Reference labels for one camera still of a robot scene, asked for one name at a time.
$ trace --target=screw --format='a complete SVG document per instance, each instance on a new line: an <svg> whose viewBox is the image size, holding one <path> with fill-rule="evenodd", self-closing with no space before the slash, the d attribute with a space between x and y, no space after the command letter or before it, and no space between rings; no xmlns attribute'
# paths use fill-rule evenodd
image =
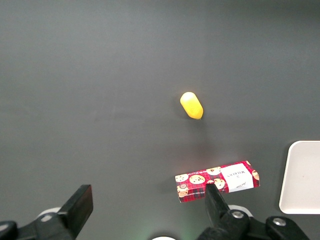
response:
<svg viewBox="0 0 320 240"><path fill-rule="evenodd" d="M41 218L41 222L47 222L49 221L50 219L52 219L52 216L51 215L45 215L43 218Z"/></svg>
<svg viewBox="0 0 320 240"><path fill-rule="evenodd" d="M8 224L0 225L0 232L7 229L7 227L9 227Z"/></svg>
<svg viewBox="0 0 320 240"><path fill-rule="evenodd" d="M284 219L279 218L279 217L274 218L272 222L273 222L275 225L281 226L281 227L284 227L284 226L287 224Z"/></svg>
<svg viewBox="0 0 320 240"><path fill-rule="evenodd" d="M242 219L244 217L244 214L240 211L233 211L232 216L234 216L236 219Z"/></svg>

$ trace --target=red box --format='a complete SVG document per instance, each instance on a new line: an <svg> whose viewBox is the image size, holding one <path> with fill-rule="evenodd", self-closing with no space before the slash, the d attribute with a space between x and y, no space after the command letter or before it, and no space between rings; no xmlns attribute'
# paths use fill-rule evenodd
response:
<svg viewBox="0 0 320 240"><path fill-rule="evenodd" d="M248 161L177 175L175 182L181 203L204 198L206 184L215 184L221 193L260 186L259 174Z"/></svg>

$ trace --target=gray table surface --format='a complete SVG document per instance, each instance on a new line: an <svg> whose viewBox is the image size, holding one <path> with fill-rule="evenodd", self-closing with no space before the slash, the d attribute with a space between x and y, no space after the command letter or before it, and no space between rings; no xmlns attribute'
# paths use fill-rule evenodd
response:
<svg viewBox="0 0 320 240"><path fill-rule="evenodd" d="M288 148L320 138L319 65L318 1L0 1L1 220L92 184L78 240L194 240L205 202L174 176L243 159L261 186L227 203L285 216ZM319 215L288 217L319 238Z"/></svg>

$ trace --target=white plastic part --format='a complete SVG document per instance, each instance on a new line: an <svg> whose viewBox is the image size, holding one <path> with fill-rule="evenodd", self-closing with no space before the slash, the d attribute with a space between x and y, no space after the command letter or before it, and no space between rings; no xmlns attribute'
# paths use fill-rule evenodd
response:
<svg viewBox="0 0 320 240"><path fill-rule="evenodd" d="M6 230L7 227L9 227L8 224L0 225L0 232L3 231L3 230Z"/></svg>
<svg viewBox="0 0 320 240"><path fill-rule="evenodd" d="M59 212L60 208L61 207L54 207L54 208L44 210L36 218L40 217L41 215L48 214L48 213L57 213L57 212Z"/></svg>
<svg viewBox="0 0 320 240"><path fill-rule="evenodd" d="M49 214L48 215L44 215L42 218L41 218L41 222L45 223L45 222L48 222L52 219L52 216L50 216Z"/></svg>
<svg viewBox="0 0 320 240"><path fill-rule="evenodd" d="M168 236L159 236L159 237L156 237L152 240L175 240L175 239L172 237L168 237Z"/></svg>
<svg viewBox="0 0 320 240"><path fill-rule="evenodd" d="M248 217L253 217L252 213L244 206L228 205L228 207L230 208L230 210L241 210L242 212L245 212Z"/></svg>
<svg viewBox="0 0 320 240"><path fill-rule="evenodd" d="M320 141L296 141L288 151L279 207L285 214L320 214Z"/></svg>

